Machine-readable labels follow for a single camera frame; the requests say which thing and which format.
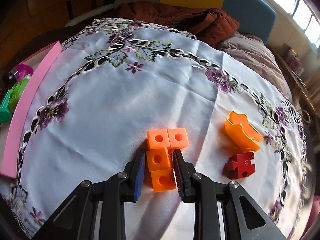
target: window frame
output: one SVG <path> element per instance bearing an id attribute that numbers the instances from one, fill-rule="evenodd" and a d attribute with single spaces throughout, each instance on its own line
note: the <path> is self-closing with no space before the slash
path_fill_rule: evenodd
<path id="1" fill-rule="evenodd" d="M 309 23 L 307 25 L 307 27 L 303 30 L 294 20 L 293 20 L 293 16 L 297 11 L 297 8 L 299 6 L 300 0 L 296 0 L 295 5 L 294 5 L 294 10 L 293 13 L 287 13 L 277 2 L 275 2 L 274 0 L 269 0 L 269 2 L 272 1 L 272 3 L 276 4 L 278 8 L 280 8 L 280 12 L 281 14 L 284 14 L 286 17 L 289 17 L 292 22 L 294 22 L 294 24 L 298 27 L 298 29 L 305 35 L 305 31 L 307 30 L 307 28 L 310 25 L 311 19 L 312 17 L 315 17 L 315 19 L 317 20 L 317 22 L 320 24 L 318 18 L 316 17 L 314 11 L 310 8 L 310 6 L 308 5 L 308 3 L 306 2 L 306 0 L 303 0 L 304 3 L 308 6 L 308 9 L 311 12 L 311 17 L 309 19 Z M 307 39 L 308 43 L 310 44 L 310 46 L 312 47 L 312 49 L 315 51 L 316 54 L 320 55 L 320 46 L 319 48 L 317 48 L 316 44 L 320 43 L 320 37 L 318 38 L 318 41 L 316 43 L 311 43 L 309 38 L 305 35 L 305 38 Z"/>

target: rust-colored blanket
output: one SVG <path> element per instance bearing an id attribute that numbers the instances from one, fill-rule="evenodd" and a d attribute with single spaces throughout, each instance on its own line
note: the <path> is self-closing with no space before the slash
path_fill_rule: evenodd
<path id="1" fill-rule="evenodd" d="M 234 34 L 239 27 L 239 23 L 221 9 L 191 9 L 155 2 L 122 4 L 103 17 L 139 20 L 188 31 L 213 48 Z"/>

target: blue headboard panel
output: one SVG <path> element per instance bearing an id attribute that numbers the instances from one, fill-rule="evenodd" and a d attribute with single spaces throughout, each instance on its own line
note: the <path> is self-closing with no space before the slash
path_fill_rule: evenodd
<path id="1" fill-rule="evenodd" d="M 276 12 L 263 0 L 224 0 L 222 10 L 240 23 L 242 33 L 258 36 L 266 44 Z"/>

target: embroidered tablecloth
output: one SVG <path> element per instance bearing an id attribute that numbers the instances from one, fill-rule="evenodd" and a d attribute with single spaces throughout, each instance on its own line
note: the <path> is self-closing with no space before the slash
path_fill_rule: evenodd
<path id="1" fill-rule="evenodd" d="M 264 136 L 256 172 L 238 181 L 290 239 L 306 184 L 301 117 L 268 81 L 187 32 L 119 18 L 95 20 L 63 43 L 43 79 L 21 136 L 18 179 L 0 192 L 28 237 L 82 181 L 122 171 L 160 128 L 187 130 L 185 161 L 227 183 L 236 147 L 223 132 L 230 111 Z M 143 186 L 125 205 L 128 240 L 191 239 L 194 206 L 176 190 Z"/>

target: orange block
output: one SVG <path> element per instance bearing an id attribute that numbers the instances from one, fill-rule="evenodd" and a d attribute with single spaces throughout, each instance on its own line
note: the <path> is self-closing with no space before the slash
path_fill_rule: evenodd
<path id="1" fill-rule="evenodd" d="M 147 143 L 149 150 L 158 148 L 169 148 L 170 142 L 166 129 L 148 130 Z"/>
<path id="2" fill-rule="evenodd" d="M 152 171 L 151 179 L 153 191 L 155 193 L 177 188 L 172 168 L 159 171 Z"/>
<path id="3" fill-rule="evenodd" d="M 148 151 L 147 162 L 149 171 L 171 168 L 170 156 L 166 147 Z"/>
<path id="4" fill-rule="evenodd" d="M 170 150 L 184 150 L 189 146 L 187 131 L 185 128 L 168 129 Z"/>

